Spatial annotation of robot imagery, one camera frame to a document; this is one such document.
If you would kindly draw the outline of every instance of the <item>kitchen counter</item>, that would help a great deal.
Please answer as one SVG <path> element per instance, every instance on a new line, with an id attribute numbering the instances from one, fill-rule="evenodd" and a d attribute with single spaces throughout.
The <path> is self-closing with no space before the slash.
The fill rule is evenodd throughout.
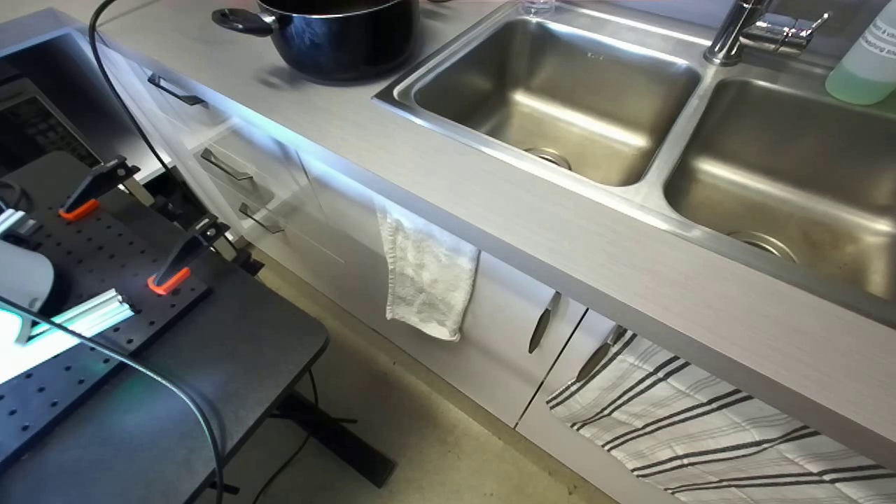
<path id="1" fill-rule="evenodd" d="M 93 2 L 56 6 L 75 20 Z M 390 79 L 322 86 L 268 40 L 217 27 L 221 0 L 121 6 L 105 34 L 291 129 L 305 154 L 631 324 L 869 455 L 896 464 L 896 329 L 564 189 L 427 129 L 372 96 Z M 427 2 L 427 49 L 499 0 Z M 5 0 L 2 20 L 37 2 Z"/>

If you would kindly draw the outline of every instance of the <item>black table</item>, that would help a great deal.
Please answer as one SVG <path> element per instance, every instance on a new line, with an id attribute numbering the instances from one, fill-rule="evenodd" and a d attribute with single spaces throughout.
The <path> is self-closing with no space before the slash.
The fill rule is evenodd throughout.
<path id="1" fill-rule="evenodd" d="M 56 154 L 11 173 L 60 201 L 82 175 L 79 163 Z M 163 250 L 183 240 L 176 227 L 124 192 L 110 192 L 105 210 Z M 201 276 L 210 294 L 156 332 L 138 362 L 190 390 L 233 454 L 326 350 L 329 332 L 242 268 L 205 257 Z M 212 454 L 186 404 L 121 370 L 0 474 L 0 500 L 176 504 L 197 497 L 210 471 Z"/>

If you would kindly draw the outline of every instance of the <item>sink basin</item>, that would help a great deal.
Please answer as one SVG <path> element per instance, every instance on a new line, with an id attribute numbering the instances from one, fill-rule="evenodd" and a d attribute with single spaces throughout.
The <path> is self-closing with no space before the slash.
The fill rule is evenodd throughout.
<path id="1" fill-rule="evenodd" d="M 896 300 L 896 118 L 722 80 L 663 187 L 687 217 Z"/>
<path id="2" fill-rule="evenodd" d="M 649 168 L 700 76 L 543 20 L 506 20 L 408 91 L 414 105 L 603 184 Z"/>

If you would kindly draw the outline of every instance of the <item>hanging towel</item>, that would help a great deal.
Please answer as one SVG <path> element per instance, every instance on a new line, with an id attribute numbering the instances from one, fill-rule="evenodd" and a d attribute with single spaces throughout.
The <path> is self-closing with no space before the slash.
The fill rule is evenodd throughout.
<path id="1" fill-rule="evenodd" d="M 896 474 L 634 329 L 550 408 L 680 500 L 896 500 Z"/>
<path id="2" fill-rule="evenodd" d="M 474 294 L 477 247 L 387 201 L 378 203 L 378 223 L 390 264 L 387 318 L 459 341 Z"/>

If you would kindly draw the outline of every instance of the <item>black pot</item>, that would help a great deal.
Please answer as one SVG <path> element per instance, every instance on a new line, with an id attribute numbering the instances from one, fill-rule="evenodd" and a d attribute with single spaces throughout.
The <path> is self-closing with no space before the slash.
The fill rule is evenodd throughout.
<path id="1" fill-rule="evenodd" d="M 418 34 L 418 0 L 260 0 L 260 14 L 218 9 L 229 30 L 271 37 L 284 62 L 319 80 L 364 80 L 401 66 Z"/>

